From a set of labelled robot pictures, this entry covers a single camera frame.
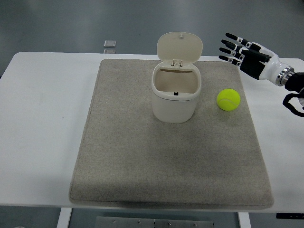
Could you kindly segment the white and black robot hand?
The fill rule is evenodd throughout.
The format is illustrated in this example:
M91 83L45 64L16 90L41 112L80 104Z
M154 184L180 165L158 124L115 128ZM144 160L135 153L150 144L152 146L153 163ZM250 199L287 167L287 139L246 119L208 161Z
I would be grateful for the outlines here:
M220 55L219 59L229 62L240 71L256 80L268 80L281 86L281 79L293 72L293 68L282 63L276 53L266 47L250 42L236 35L226 33L229 40L222 40L225 47L219 50L227 56Z

